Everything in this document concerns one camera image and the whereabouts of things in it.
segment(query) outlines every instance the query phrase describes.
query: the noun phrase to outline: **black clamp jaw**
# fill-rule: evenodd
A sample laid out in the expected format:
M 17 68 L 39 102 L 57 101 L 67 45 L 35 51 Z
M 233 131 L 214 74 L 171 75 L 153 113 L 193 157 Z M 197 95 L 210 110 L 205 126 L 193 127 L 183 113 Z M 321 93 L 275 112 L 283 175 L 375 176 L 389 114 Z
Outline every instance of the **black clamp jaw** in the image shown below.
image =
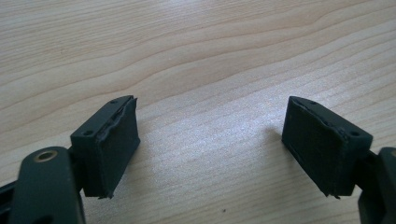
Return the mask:
M 137 149 L 136 99 L 99 109 L 72 135 L 72 146 L 27 156 L 16 182 L 0 188 L 0 223 L 85 223 L 79 192 L 111 198 Z
M 396 148 L 370 151 L 373 137 L 316 102 L 291 96 L 282 142 L 326 195 L 350 196 L 361 223 L 396 223 Z

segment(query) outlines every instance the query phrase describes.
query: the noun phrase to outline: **screw hole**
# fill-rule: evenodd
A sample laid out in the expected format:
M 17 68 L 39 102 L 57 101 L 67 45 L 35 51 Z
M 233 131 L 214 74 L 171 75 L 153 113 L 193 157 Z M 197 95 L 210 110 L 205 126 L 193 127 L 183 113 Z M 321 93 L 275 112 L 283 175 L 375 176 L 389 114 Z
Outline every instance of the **screw hole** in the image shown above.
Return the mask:
M 35 162 L 50 161 L 58 155 L 55 150 L 43 151 L 35 156 Z
M 91 134 L 93 134 L 93 131 L 86 131 L 86 132 L 83 133 L 84 136 L 88 136 L 88 135 L 91 135 Z
M 359 136 L 359 135 L 360 135 L 358 132 L 350 132 L 350 134 L 351 134 L 352 136 Z
M 52 216 L 43 216 L 36 219 L 32 224 L 50 224 L 53 222 Z

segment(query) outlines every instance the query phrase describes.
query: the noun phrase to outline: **wood grain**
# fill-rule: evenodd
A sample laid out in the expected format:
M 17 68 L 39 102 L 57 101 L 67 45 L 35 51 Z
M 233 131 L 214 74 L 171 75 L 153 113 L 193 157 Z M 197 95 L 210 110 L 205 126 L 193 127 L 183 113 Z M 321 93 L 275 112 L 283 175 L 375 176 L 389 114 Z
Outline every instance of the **wood grain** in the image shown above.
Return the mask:
M 0 1 L 0 185 L 110 99 L 142 143 L 88 223 L 359 223 L 280 142 L 288 97 L 396 147 L 396 2 Z

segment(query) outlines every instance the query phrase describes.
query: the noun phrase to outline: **light wooden surface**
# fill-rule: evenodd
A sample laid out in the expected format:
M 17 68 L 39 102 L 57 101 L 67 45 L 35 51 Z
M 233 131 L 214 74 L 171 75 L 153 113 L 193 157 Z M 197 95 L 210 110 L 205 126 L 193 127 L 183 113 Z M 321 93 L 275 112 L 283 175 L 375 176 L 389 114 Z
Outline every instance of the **light wooden surface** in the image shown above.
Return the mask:
M 396 1 L 0 1 L 0 185 L 126 94 L 142 143 L 88 223 L 359 223 L 280 135 L 298 95 L 396 147 Z

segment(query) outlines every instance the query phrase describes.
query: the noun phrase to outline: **black plastic part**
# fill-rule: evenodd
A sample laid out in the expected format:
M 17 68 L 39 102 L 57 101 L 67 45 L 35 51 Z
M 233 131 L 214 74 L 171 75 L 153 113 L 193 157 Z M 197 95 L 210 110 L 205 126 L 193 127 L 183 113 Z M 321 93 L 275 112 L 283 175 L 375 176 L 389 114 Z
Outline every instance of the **black plastic part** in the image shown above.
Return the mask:
M 140 143 L 136 99 L 124 96 L 108 102 L 72 135 L 77 182 L 88 197 L 113 196 L 114 189 Z
M 289 98 L 282 142 L 326 196 L 351 195 L 354 165 L 372 141 L 369 133 L 323 105 Z
M 352 173 L 352 180 L 364 190 L 365 197 L 380 204 L 383 202 L 375 171 L 377 160 L 378 156 L 372 151 L 369 151 L 366 157 L 357 160 Z
M 7 223 L 8 221 L 14 188 L 15 181 L 0 188 L 0 223 Z
M 66 148 L 27 156 L 15 186 L 9 223 L 85 223 Z
M 386 214 L 385 206 L 363 192 L 358 201 L 362 224 L 380 224 Z
M 384 147 L 378 154 L 376 176 L 386 207 L 382 224 L 396 223 L 396 148 Z

